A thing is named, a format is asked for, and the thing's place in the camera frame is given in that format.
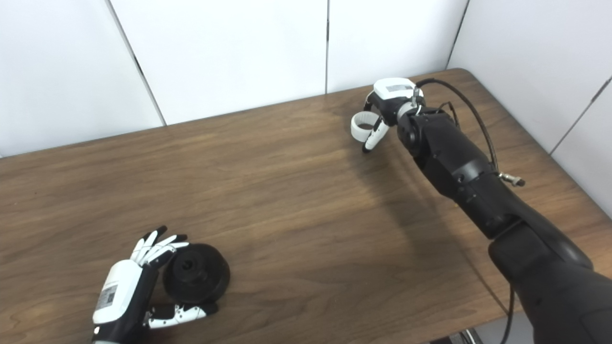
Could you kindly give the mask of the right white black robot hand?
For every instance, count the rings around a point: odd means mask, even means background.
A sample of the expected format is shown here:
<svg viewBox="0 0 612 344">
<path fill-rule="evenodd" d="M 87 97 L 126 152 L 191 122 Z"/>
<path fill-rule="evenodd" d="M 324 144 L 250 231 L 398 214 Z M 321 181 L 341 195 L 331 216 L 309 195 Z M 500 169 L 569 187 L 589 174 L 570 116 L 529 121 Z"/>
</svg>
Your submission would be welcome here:
<svg viewBox="0 0 612 344">
<path fill-rule="evenodd" d="M 402 115 L 413 109 L 420 111 L 425 106 L 423 91 L 411 80 L 392 77 L 376 81 L 365 98 L 363 111 L 371 113 L 376 108 L 379 115 L 361 150 L 364 153 L 372 151 L 391 127 L 398 126 Z"/>
</svg>

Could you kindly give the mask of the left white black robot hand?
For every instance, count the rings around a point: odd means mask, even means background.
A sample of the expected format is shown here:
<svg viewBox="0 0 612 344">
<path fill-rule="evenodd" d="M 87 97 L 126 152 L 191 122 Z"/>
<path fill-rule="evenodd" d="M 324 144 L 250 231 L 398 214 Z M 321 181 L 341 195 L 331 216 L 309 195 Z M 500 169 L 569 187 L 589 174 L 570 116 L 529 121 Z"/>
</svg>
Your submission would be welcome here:
<svg viewBox="0 0 612 344">
<path fill-rule="evenodd" d="M 152 306 L 160 268 L 189 246 L 186 235 L 163 238 L 161 226 L 141 237 L 128 259 L 114 263 L 92 316 L 94 344 L 140 344 L 150 330 L 179 326 L 214 315 L 215 302 Z"/>
</svg>

